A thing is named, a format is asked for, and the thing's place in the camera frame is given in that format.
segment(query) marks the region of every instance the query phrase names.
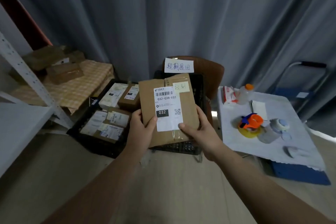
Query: hand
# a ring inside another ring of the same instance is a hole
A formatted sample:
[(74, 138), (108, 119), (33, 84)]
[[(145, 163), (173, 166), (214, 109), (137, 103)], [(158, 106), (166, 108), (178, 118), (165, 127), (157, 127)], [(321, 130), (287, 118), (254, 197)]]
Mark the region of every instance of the hand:
[(200, 130), (196, 130), (184, 123), (180, 123), (178, 126), (183, 132), (192, 136), (203, 149), (205, 157), (208, 160), (213, 161), (215, 151), (223, 146), (223, 142), (209, 123), (207, 116), (204, 114), (202, 109), (199, 106), (196, 106), (196, 108), (199, 121), (201, 123)]
[(145, 127), (141, 121), (141, 109), (132, 113), (125, 150), (143, 156), (152, 140), (152, 134), (158, 118), (153, 116)]

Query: white shelf post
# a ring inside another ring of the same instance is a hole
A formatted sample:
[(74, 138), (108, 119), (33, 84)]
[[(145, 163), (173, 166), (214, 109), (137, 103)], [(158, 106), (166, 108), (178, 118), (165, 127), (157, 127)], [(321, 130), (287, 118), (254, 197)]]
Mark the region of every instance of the white shelf post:
[(54, 114), (60, 119), (59, 123), (66, 128), (71, 128), (73, 122), (52, 98), (47, 89), (32, 72), (32, 70), (23, 61), (21, 56), (16, 52), (12, 45), (6, 40), (4, 35), (0, 32), (0, 54), (8, 61), (9, 64), (22, 76), (29, 86), (39, 95), (39, 97), (51, 107)]

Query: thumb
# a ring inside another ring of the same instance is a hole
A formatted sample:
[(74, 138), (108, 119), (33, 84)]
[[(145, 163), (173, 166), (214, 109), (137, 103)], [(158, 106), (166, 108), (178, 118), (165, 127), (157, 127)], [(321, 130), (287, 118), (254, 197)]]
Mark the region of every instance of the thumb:
[(197, 130), (192, 128), (191, 126), (184, 124), (184, 123), (180, 123), (178, 125), (178, 127), (185, 133), (187, 133), (188, 135), (192, 136), (193, 138), (195, 138), (197, 136)]
[(151, 133), (154, 131), (157, 120), (158, 120), (158, 118), (156, 116), (153, 116), (146, 126), (146, 129), (149, 130)]

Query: chair backrest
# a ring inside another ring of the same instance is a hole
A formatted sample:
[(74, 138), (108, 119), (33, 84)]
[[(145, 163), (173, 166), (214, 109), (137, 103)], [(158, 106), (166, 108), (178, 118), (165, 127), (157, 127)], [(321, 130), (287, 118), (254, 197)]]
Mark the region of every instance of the chair backrest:
[[(205, 95), (209, 99), (214, 99), (217, 94), (218, 87), (224, 75), (224, 67), (216, 62), (194, 57), (194, 56), (172, 56), (168, 58), (177, 58), (181, 60), (193, 60), (194, 72), (202, 74), (204, 77)], [(165, 70), (165, 61), (162, 63), (162, 71)]]

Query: wall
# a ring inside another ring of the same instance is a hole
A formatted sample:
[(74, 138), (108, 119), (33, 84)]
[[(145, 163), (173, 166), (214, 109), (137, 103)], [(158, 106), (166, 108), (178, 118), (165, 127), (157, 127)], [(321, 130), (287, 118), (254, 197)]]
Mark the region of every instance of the wall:
[[(0, 32), (12, 44), (19, 55), (23, 56), (33, 51), (1, 4)], [(10, 69), (11, 65), (0, 56), (0, 91), (9, 92), (17, 87), (17, 83), (7, 74)]]

